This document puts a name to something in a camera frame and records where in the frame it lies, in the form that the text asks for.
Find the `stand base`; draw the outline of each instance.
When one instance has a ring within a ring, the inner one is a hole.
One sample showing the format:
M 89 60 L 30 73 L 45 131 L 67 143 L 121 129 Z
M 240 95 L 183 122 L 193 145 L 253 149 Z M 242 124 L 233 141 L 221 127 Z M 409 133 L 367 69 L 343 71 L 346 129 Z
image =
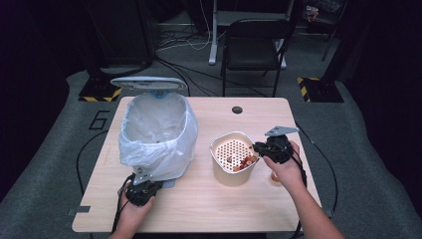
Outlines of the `stand base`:
M 114 102 L 121 93 L 121 88 L 109 81 L 89 78 L 79 94 L 82 102 Z
M 323 85 L 318 78 L 298 78 L 298 83 L 306 102 L 344 103 L 335 84 Z

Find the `yellow and black hazard tape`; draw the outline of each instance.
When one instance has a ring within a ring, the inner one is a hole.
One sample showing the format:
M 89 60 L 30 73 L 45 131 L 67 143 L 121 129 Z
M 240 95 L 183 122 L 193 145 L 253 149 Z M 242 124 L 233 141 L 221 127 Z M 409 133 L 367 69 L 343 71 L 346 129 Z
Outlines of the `yellow and black hazard tape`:
M 112 96 L 107 97 L 79 97 L 81 102 L 115 102 L 118 99 L 118 96 L 121 94 L 122 88 L 117 88 Z
M 304 83 L 305 80 L 319 81 L 319 78 L 298 78 L 298 83 L 299 83 L 299 87 L 301 88 L 302 97 L 304 98 L 305 102 L 310 102 L 311 98 L 310 98 L 307 88 L 305 87 L 305 83 Z

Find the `perforated basket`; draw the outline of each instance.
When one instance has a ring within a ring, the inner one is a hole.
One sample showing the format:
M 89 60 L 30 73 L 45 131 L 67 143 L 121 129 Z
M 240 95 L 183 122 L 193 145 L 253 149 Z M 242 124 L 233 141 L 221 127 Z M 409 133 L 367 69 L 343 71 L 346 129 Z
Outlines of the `perforated basket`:
M 211 143 L 214 175 L 219 182 L 226 186 L 239 186 L 248 181 L 259 159 L 252 144 L 239 131 L 224 134 Z

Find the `gray carpet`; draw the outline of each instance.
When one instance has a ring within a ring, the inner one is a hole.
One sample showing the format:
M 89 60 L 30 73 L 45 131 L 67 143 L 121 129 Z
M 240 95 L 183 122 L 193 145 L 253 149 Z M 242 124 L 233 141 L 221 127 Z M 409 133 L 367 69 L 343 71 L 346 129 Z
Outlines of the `gray carpet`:
M 326 42 L 322 37 L 296 35 L 282 71 L 277 97 L 286 98 L 297 123 L 328 157 L 338 182 L 338 203 L 333 222 L 347 238 L 422 238 L 422 222 L 402 185 L 384 167 L 366 137 L 359 108 L 341 82 L 336 85 L 343 104 L 306 103 L 297 77 L 321 77 L 335 46 L 325 62 L 320 60 Z M 218 77 L 221 48 L 216 66 L 208 65 L 210 46 L 194 50 L 190 46 L 158 51 L 160 58 L 196 71 Z M 119 72 L 127 69 L 111 69 Z M 215 78 L 186 71 L 203 88 L 221 96 L 222 82 Z M 143 76 L 178 77 L 154 62 Z M 234 74 L 230 79 L 239 78 Z M 88 74 L 76 73 L 68 78 L 71 92 L 66 106 L 31 163 L 16 181 L 0 205 L 0 238 L 89 238 L 72 230 L 75 209 L 82 194 L 79 189 L 76 161 L 80 150 L 91 138 L 108 129 L 117 102 L 85 103 L 78 94 Z M 190 95 L 207 97 L 191 82 Z M 123 90 L 121 97 L 135 96 L 137 91 Z M 98 111 L 106 119 L 104 129 L 90 129 Z M 308 161 L 324 209 L 334 202 L 334 181 L 328 164 L 303 134 Z M 87 144 L 80 155 L 83 185 L 86 186 L 105 140 L 100 134 Z M 291 232 L 269 233 L 268 238 L 289 238 Z M 94 234 L 106 238 L 107 234 Z

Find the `person's left hand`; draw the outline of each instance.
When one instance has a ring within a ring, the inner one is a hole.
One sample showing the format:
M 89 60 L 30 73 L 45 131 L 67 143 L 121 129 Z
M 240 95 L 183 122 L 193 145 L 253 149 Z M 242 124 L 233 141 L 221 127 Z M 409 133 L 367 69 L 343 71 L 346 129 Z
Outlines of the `person's left hand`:
M 149 210 L 151 210 L 152 204 L 155 200 L 155 197 L 152 196 L 145 205 L 136 206 L 130 203 L 126 197 L 125 192 L 127 187 L 128 184 L 125 186 L 124 192 L 121 194 L 120 208 L 123 209 L 120 212 L 116 230 L 109 238 L 132 238 L 137 229 L 139 229 Z

